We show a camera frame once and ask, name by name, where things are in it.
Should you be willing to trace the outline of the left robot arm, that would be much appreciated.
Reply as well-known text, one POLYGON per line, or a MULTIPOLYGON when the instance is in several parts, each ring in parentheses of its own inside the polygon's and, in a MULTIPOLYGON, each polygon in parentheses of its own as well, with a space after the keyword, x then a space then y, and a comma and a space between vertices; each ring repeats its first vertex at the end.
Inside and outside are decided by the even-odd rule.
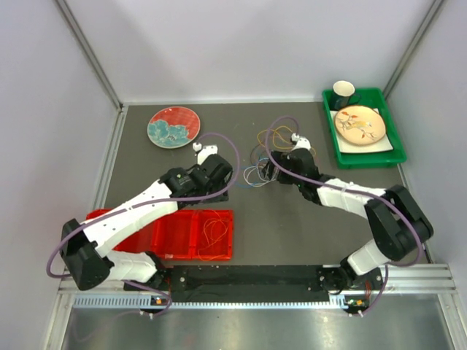
POLYGON ((87 291, 105 281, 132 281, 157 289, 168 276, 154 252, 130 253, 116 246, 157 219, 197 203, 228 200, 232 165, 213 154, 201 163, 171 168, 146 190, 120 206, 83 223, 69 220, 62 229, 60 256, 77 288, 87 291))

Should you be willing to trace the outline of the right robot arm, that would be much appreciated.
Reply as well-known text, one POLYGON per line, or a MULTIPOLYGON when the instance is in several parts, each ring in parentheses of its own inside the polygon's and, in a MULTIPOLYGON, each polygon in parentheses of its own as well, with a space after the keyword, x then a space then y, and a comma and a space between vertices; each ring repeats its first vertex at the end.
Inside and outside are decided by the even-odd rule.
POLYGON ((280 184, 295 185, 306 200, 319 206, 342 209, 368 221, 372 239, 340 262, 341 284, 351 289, 363 284, 380 265, 398 262, 414 250, 421 255, 422 244, 434 234, 404 186, 371 189, 322 174, 307 149, 270 152, 262 173, 280 184))

